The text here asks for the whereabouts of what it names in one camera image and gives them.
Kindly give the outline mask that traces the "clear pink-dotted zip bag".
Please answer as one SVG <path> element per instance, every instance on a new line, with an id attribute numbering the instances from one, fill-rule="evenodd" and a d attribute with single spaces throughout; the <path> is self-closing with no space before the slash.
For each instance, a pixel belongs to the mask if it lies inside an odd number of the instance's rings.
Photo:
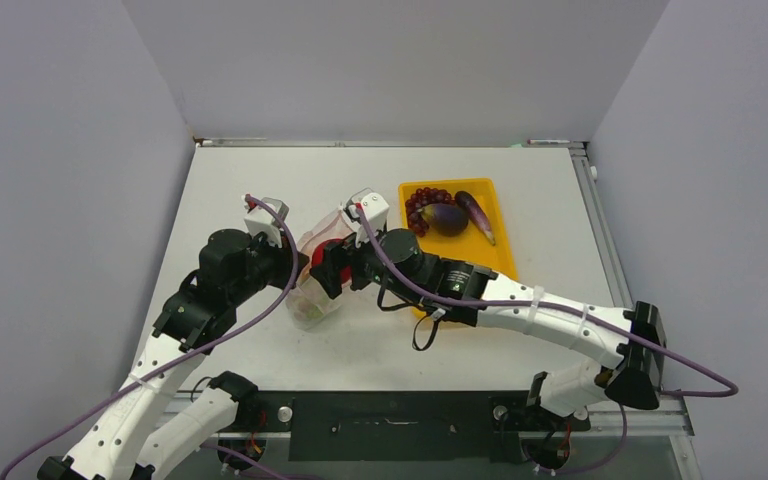
<path id="1" fill-rule="evenodd" d="M 302 268 L 296 287 L 288 294 L 285 304 L 295 326 L 301 330 L 310 330 L 323 319 L 340 308 L 340 298 L 331 300 L 319 283 L 310 275 L 311 256 L 314 249 L 323 241 L 343 239 L 353 233 L 345 214 L 336 209 L 327 214 L 311 230 L 305 232 L 297 241 L 299 253 L 308 257 L 308 264 Z"/>

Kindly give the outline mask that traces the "large purple eggplant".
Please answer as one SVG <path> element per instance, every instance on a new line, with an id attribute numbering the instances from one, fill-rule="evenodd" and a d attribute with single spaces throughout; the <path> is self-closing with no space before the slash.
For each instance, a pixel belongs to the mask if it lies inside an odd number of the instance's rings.
<path id="1" fill-rule="evenodd" d="M 440 235 L 460 235 L 469 225 L 468 215 L 457 205 L 444 203 L 428 204 L 418 210 L 420 217 Z"/>

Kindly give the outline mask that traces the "red tomato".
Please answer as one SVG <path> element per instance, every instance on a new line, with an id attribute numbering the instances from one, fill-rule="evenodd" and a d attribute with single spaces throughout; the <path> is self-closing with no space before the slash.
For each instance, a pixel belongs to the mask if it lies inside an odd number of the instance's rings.
<path id="1" fill-rule="evenodd" d="M 329 239 L 320 243 L 311 256 L 311 267 L 324 265 L 330 268 L 345 264 L 345 250 L 341 239 Z"/>

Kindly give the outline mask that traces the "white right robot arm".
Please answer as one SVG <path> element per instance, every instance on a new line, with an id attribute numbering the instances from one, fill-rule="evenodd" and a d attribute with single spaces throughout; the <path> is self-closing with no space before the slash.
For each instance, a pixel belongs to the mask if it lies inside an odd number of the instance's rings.
<path id="1" fill-rule="evenodd" d="M 527 419 L 549 428 L 588 406 L 613 401 L 638 410 L 660 406 L 664 347 L 657 309 L 639 302 L 632 309 L 594 307 L 527 287 L 474 263 L 421 250 L 406 229 L 383 233 L 379 244 L 354 236 L 322 242 L 310 275 L 335 299 L 344 289 L 376 284 L 436 324 L 459 323 L 522 333 L 584 356 L 580 364 L 535 375 L 525 401 Z"/>

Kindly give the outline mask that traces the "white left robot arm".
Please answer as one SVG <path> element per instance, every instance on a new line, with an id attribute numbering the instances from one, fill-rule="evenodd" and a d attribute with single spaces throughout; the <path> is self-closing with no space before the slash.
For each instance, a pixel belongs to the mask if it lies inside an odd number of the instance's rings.
<path id="1" fill-rule="evenodd" d="M 38 478 L 130 478 L 171 397 L 235 331 L 237 308 L 267 287 L 287 292 L 303 262 L 286 229 L 276 236 L 235 229 L 211 234 L 197 269 L 163 304 L 128 380 L 77 444 L 43 462 Z"/>

